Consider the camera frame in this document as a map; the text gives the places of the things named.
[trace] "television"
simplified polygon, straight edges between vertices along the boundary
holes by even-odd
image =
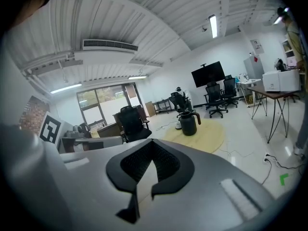
[[[192,72],[192,77],[196,87],[205,86],[211,81],[220,81],[225,79],[225,73],[220,62],[207,65]]]

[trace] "green tape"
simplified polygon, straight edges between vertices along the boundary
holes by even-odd
[[[288,173],[284,174],[284,175],[280,175],[280,183],[282,186],[284,186],[284,179],[287,178],[289,176]]]

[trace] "ceiling light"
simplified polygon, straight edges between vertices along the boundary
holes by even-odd
[[[208,19],[210,20],[210,23],[211,23],[213,38],[216,38],[217,37],[217,21],[216,21],[216,16],[212,15]]]
[[[276,19],[276,21],[274,22],[274,24],[278,24],[278,23],[281,21],[281,19],[282,19],[282,17],[279,16],[279,17]]]
[[[77,84],[77,85],[73,85],[73,86],[69,86],[69,87],[64,87],[64,88],[61,88],[61,89],[58,89],[58,90],[53,90],[50,93],[51,94],[55,94],[55,93],[63,91],[63,90],[71,89],[71,88],[74,88],[74,87],[80,87],[80,86],[82,86],[82,85],[81,84]]]
[[[133,77],[129,77],[128,79],[144,79],[147,76],[133,76]]]

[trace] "ceiling vent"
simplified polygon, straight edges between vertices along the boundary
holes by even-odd
[[[82,42],[84,51],[123,51],[135,53],[138,46],[112,40],[84,39]]]

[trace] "refrigerator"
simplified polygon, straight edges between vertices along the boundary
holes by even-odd
[[[244,60],[244,64],[250,79],[262,79],[264,70],[259,55],[248,57],[246,60]]]

